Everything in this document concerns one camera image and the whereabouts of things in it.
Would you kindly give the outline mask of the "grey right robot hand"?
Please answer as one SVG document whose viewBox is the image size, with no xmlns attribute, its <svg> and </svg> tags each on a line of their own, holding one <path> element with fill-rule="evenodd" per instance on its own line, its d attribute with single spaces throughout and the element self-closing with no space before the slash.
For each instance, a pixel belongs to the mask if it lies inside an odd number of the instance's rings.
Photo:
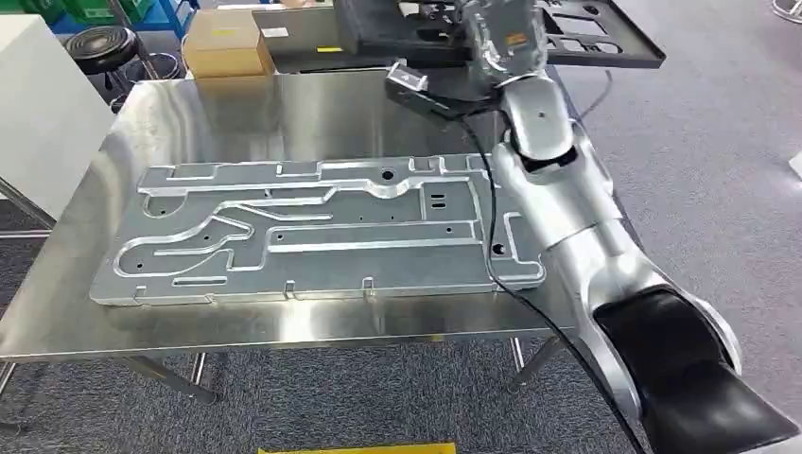
<svg viewBox="0 0 802 454">
<path fill-rule="evenodd" d="M 534 1 L 462 1 L 461 25 L 471 50 L 469 75 L 490 88 L 541 73 L 548 61 L 543 9 Z"/>
</svg>

